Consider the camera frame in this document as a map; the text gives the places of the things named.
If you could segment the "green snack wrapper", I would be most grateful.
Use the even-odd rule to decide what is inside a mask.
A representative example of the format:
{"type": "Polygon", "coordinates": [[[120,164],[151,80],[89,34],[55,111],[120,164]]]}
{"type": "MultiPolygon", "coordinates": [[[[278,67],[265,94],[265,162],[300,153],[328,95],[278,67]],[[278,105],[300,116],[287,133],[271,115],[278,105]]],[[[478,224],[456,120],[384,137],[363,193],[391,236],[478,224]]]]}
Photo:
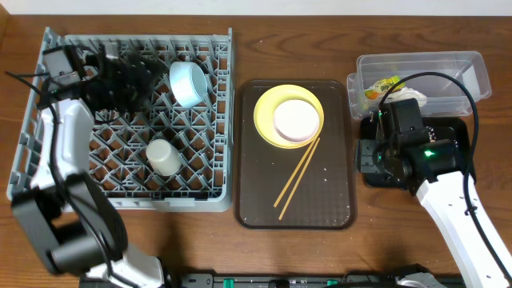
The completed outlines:
{"type": "Polygon", "coordinates": [[[399,76],[393,76],[390,78],[384,78],[378,80],[375,84],[373,84],[370,88],[364,90],[364,95],[369,100],[377,100],[383,97],[387,91],[395,85],[397,82],[400,82],[401,79],[399,76]]]}

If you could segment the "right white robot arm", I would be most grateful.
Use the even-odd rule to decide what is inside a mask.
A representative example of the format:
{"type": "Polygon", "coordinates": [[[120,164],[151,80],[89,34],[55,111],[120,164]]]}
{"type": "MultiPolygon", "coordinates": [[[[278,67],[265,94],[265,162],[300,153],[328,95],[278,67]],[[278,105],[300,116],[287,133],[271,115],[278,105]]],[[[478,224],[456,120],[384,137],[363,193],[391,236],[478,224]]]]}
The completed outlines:
{"type": "Polygon", "coordinates": [[[378,128],[361,125],[356,163],[373,187],[408,189],[439,228],[468,287],[510,287],[511,254],[480,203],[474,180],[448,169],[430,181],[402,181],[387,173],[377,156],[378,128]]]}

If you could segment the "white tissue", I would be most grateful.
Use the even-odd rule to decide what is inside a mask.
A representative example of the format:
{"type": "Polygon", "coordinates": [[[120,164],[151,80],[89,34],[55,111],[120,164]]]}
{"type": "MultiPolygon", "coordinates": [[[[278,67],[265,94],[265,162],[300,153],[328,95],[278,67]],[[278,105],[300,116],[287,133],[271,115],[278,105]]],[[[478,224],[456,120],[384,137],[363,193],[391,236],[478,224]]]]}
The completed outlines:
{"type": "Polygon", "coordinates": [[[401,100],[407,100],[410,98],[416,99],[420,107],[423,107],[427,103],[427,96],[425,96],[424,94],[417,90],[408,87],[403,87],[399,91],[391,93],[386,99],[386,101],[397,102],[401,100]]]}

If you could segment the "light blue bowl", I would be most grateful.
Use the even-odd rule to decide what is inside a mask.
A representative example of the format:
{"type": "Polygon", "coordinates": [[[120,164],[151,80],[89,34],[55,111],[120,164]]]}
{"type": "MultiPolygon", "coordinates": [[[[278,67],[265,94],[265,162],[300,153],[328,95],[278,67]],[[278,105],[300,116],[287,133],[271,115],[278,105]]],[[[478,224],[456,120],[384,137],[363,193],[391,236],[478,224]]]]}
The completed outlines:
{"type": "Polygon", "coordinates": [[[170,66],[170,88],[180,106],[192,108],[203,102],[208,92],[206,75],[195,62],[174,62],[170,66]]]}

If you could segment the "pink white bowl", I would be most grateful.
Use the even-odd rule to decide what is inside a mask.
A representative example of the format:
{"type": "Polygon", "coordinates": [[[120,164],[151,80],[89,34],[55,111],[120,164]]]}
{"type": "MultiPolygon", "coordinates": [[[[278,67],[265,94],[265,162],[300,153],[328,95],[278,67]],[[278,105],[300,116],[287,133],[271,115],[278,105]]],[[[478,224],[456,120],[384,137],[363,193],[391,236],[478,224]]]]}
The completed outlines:
{"type": "Polygon", "coordinates": [[[320,117],[306,101],[293,99],[280,104],[273,114],[276,132],[289,142],[305,142],[316,135],[320,117]]]}

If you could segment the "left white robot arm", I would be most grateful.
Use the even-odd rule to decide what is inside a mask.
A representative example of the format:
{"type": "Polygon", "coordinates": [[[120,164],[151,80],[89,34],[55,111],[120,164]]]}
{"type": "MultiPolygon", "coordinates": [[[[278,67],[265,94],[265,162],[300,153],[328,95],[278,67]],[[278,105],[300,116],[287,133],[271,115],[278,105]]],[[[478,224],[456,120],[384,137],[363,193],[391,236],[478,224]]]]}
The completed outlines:
{"type": "Polygon", "coordinates": [[[93,287],[163,287],[161,261],[128,241],[121,215],[90,176],[96,113],[137,111],[165,64],[101,46],[80,56],[72,45],[45,50],[36,88],[43,123],[38,167],[11,209],[44,267],[93,287]]]}

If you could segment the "pale green cup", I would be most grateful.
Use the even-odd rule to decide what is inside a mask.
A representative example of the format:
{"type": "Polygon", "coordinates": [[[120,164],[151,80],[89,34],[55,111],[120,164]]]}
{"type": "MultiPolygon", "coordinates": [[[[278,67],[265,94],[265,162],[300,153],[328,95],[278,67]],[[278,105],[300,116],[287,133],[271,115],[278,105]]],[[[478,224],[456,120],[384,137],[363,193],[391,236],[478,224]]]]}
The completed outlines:
{"type": "Polygon", "coordinates": [[[161,176],[176,174],[182,165],[178,150],[164,139],[151,141],[146,148],[146,156],[154,172],[161,176]]]}

